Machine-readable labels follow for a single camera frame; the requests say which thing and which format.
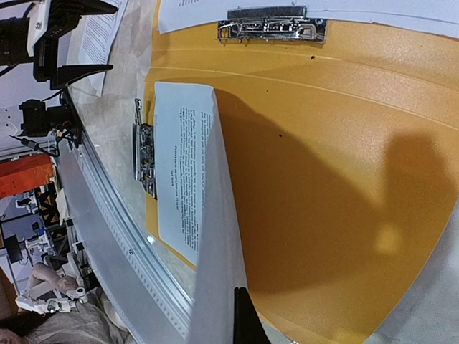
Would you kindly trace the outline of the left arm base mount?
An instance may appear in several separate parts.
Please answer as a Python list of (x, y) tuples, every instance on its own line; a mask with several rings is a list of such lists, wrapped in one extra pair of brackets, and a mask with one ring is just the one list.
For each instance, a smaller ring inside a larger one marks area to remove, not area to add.
[(53, 130), (69, 131), (72, 144), (82, 143), (82, 122), (68, 89), (55, 94), (59, 105), (47, 106), (46, 100), (27, 100), (19, 105), (22, 113), (19, 137), (41, 138)]

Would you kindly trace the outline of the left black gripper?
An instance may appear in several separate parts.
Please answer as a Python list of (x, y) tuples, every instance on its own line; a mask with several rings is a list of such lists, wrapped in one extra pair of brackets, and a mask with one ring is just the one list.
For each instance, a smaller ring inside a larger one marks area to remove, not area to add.
[(82, 16), (115, 14), (118, 7), (100, 0), (53, 0), (50, 2), (47, 29), (34, 45), (33, 76), (49, 81), (51, 90), (61, 90), (85, 77), (113, 69), (111, 64), (57, 66), (59, 40), (75, 29)]

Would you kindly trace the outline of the stack of printed papers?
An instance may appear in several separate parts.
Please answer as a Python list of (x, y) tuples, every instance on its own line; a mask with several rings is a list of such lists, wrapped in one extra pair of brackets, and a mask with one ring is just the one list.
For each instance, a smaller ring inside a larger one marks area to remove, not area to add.
[(115, 14), (84, 16), (70, 36), (67, 62), (76, 65), (106, 65), (126, 11), (128, 1), (106, 1)]

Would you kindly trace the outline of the orange file folder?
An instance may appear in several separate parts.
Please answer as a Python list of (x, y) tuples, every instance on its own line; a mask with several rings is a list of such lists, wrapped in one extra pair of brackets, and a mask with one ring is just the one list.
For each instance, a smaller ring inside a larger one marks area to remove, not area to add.
[(259, 313), (300, 343), (363, 343), (458, 200), (458, 41), (330, 21), (324, 44), (217, 40), (228, 1), (160, 1), (155, 82), (212, 86)]

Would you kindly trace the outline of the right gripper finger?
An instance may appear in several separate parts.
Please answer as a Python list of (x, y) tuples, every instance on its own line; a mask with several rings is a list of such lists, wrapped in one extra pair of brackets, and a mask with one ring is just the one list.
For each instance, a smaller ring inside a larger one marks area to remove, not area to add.
[(246, 287), (234, 289), (234, 344), (271, 344)]

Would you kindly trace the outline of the printed paper sheet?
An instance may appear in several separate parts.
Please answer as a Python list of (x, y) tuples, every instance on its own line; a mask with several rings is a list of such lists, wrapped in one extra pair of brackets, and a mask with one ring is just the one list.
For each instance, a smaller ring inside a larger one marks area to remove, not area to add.
[(162, 1), (161, 33), (218, 22), (233, 9), (304, 6), (306, 15), (345, 22), (383, 24), (458, 38), (458, 2), (448, 0)]
[(196, 269), (189, 343), (232, 343), (247, 284), (217, 97), (209, 85), (154, 86), (158, 235)]

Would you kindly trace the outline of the chrome folder spring clip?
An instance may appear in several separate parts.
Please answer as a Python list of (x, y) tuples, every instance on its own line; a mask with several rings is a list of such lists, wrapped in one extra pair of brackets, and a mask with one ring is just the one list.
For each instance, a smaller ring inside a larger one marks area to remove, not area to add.
[(268, 6), (237, 8), (219, 21), (220, 42), (235, 40), (299, 41), (324, 44), (327, 20), (310, 18), (305, 6)]

